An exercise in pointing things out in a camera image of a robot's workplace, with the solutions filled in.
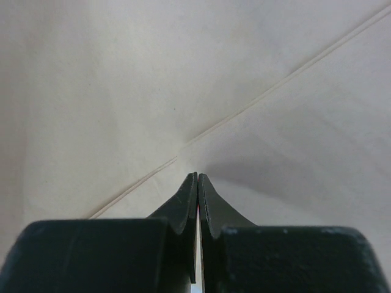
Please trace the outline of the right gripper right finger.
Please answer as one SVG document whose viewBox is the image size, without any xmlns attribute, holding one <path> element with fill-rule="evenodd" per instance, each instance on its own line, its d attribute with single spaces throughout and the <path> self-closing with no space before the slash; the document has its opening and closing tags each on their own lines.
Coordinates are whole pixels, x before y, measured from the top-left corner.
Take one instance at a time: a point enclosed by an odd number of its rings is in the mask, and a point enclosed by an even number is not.
<svg viewBox="0 0 391 293">
<path fill-rule="evenodd" d="M 371 244 L 345 226 L 258 226 L 198 179 L 205 292 L 389 292 Z"/>
</svg>

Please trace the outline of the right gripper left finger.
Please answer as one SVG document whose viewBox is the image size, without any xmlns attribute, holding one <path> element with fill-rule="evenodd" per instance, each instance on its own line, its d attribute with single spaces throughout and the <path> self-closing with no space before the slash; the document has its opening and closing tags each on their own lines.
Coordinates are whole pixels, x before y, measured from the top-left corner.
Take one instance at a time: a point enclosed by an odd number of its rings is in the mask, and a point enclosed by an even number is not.
<svg viewBox="0 0 391 293">
<path fill-rule="evenodd" d="M 2 292 L 189 292 L 196 280 L 197 174 L 143 219 L 42 220 L 1 268 Z"/>
</svg>

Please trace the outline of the beige cloth mat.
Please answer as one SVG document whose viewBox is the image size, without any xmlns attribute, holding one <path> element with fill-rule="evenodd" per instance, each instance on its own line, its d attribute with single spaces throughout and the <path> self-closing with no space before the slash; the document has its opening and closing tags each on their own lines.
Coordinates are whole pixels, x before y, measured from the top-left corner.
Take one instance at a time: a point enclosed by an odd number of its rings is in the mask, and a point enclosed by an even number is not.
<svg viewBox="0 0 391 293">
<path fill-rule="evenodd" d="M 82 217 L 388 1 L 2 1 L 1 250 Z"/>
</svg>

